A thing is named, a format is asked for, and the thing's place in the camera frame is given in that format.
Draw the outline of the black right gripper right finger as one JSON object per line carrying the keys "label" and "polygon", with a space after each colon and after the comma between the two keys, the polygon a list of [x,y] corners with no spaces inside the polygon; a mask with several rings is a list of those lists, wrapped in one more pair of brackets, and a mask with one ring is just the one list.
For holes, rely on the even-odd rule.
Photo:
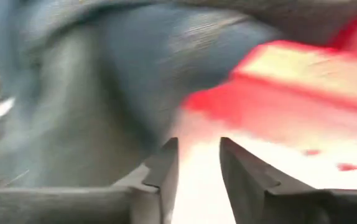
{"label": "black right gripper right finger", "polygon": [[357,190],[317,190],[221,138],[223,181],[238,224],[357,224]]}

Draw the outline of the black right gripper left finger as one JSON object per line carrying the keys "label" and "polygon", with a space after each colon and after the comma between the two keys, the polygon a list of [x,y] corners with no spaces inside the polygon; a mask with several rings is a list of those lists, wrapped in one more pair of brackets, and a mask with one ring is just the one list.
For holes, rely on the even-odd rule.
{"label": "black right gripper left finger", "polygon": [[107,187],[0,189],[0,224],[163,223],[174,197],[179,140]]}

